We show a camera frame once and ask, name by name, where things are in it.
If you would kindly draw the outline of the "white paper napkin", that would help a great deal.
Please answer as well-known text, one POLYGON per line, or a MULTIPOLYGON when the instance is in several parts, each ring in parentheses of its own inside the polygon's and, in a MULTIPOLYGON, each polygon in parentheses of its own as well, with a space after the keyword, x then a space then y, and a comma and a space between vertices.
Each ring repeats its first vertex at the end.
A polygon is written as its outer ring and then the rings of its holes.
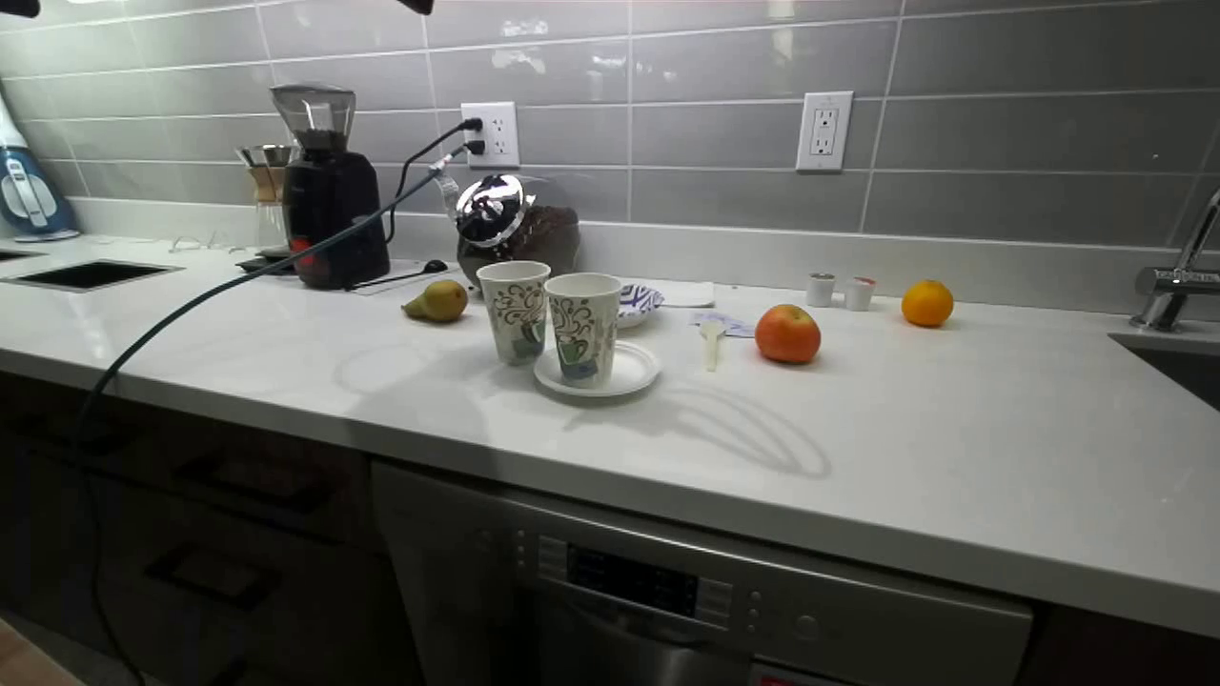
POLYGON ((712 282, 652 282, 664 296, 664 308, 712 308, 718 287, 712 282))

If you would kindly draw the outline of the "round glass coffee jar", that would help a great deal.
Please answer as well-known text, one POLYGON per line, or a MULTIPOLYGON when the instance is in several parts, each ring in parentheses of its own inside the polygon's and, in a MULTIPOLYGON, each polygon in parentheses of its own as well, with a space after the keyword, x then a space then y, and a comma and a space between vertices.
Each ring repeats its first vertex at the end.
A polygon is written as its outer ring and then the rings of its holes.
POLYGON ((581 252, 581 214, 544 206, 519 175, 486 175, 455 202, 459 266, 477 274, 505 258, 542 258, 574 272, 581 252))

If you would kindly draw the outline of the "stainless steel dishwasher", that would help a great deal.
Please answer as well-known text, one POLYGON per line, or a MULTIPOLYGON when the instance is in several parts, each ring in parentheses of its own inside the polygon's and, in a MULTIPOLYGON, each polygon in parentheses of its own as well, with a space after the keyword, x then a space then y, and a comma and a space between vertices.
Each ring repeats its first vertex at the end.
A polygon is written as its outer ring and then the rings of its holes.
POLYGON ((383 466, 427 686, 1017 686, 1032 611, 383 466))

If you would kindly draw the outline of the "small clear plastic piece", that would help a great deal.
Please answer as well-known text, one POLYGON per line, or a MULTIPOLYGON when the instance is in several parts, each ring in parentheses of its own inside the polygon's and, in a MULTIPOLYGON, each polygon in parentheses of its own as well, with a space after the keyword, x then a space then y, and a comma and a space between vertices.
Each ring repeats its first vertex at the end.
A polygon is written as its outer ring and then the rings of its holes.
POLYGON ((694 328, 703 333, 704 368, 720 365, 720 344, 724 341, 746 341, 750 328, 724 313, 698 313, 694 328))

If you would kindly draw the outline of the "yellow-green pear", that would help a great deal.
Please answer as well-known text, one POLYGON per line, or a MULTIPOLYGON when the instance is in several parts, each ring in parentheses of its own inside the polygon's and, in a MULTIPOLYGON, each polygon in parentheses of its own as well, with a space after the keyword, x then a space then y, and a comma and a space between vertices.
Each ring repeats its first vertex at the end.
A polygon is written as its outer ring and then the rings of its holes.
POLYGON ((408 321, 455 323, 471 306, 471 291, 455 278, 427 282, 408 306, 408 321))

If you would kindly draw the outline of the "patterned paper cup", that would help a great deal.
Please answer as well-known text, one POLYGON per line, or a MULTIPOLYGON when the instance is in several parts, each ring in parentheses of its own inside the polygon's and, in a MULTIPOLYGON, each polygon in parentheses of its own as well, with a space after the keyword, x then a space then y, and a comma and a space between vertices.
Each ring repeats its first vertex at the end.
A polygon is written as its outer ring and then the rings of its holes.
POLYGON ((496 356, 530 365, 544 351, 544 278, 542 258, 499 258, 477 272, 496 356))
POLYGON ((561 377, 574 386, 603 386, 614 365, 623 282, 614 274, 581 272, 544 282, 561 377))

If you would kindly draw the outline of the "black coffee grinder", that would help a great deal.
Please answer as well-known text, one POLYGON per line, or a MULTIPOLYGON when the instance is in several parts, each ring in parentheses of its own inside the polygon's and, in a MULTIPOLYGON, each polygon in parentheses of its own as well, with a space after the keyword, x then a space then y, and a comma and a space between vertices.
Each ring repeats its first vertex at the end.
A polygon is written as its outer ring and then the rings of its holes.
POLYGON ((284 85, 272 98, 302 149, 284 188, 299 278, 308 291, 342 291, 385 274, 378 172, 352 149, 354 95, 346 89, 284 85))

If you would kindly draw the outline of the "red-orange apple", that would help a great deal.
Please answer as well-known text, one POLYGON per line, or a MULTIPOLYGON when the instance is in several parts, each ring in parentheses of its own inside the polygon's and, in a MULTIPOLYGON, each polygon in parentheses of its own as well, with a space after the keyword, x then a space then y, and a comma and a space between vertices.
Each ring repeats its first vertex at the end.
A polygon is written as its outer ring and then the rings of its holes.
POLYGON ((757 351, 782 365, 809 365, 819 356, 819 341, 819 323, 802 306, 773 306, 757 323, 757 351))

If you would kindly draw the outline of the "blue patterned paper plate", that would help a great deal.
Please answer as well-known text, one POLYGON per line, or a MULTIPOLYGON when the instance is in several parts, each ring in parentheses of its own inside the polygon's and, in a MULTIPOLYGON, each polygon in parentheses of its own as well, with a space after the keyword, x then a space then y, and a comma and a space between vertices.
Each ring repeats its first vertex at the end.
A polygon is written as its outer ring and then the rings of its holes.
POLYGON ((664 308, 664 294, 641 282, 629 282, 617 296, 617 328, 632 333, 664 308))

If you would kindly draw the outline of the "right small white cup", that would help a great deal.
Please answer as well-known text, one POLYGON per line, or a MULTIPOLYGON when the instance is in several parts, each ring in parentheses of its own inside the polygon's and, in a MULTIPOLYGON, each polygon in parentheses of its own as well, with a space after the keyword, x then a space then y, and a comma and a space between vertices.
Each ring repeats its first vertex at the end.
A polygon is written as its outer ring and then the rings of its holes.
POLYGON ((865 313, 875 306, 875 287, 876 282, 871 274, 849 278, 846 308, 865 313))

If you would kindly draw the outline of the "orange fruit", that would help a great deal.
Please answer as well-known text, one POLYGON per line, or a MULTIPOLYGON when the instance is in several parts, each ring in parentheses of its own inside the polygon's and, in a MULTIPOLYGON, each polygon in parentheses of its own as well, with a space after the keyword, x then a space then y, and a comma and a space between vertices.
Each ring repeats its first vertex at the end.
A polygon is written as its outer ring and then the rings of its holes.
POLYGON ((942 328, 955 316, 955 291, 937 278, 919 278, 904 291, 899 313, 915 328, 942 328))

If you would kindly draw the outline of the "small white cup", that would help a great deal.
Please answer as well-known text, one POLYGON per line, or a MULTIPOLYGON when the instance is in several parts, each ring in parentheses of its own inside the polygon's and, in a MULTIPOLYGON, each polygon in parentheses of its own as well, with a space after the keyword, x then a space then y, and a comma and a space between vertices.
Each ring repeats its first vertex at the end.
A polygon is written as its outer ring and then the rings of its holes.
POLYGON ((809 306, 828 308, 835 300, 835 274, 814 272, 809 274, 809 306))
POLYGON ((875 306, 875 287, 876 282, 871 274, 849 278, 846 308, 865 313, 875 306))

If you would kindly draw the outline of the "left small white cup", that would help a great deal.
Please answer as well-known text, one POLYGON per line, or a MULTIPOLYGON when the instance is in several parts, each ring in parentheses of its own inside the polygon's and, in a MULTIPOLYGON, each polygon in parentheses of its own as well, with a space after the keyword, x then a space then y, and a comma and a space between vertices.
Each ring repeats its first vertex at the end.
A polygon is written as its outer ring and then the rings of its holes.
POLYGON ((809 274, 809 306, 828 308, 835 300, 835 274, 814 272, 809 274))

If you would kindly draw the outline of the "right white wall outlet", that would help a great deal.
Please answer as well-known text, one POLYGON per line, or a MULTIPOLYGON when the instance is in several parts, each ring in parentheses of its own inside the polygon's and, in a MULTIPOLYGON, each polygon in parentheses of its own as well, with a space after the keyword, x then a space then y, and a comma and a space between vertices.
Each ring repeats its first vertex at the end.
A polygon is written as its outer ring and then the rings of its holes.
POLYGON ((797 130, 797 169, 802 172, 838 172, 846 161, 849 136, 849 93, 809 93, 802 98, 797 130))

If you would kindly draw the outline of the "white saucer plate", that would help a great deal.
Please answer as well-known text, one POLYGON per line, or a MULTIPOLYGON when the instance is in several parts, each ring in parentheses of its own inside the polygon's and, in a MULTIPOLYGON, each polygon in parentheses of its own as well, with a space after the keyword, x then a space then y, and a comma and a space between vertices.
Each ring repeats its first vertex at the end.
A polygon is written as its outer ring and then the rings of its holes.
POLYGON ((664 362, 646 344, 623 344, 605 382, 568 382, 554 351, 533 362, 533 382, 568 400, 623 400, 647 394, 664 377, 664 362))

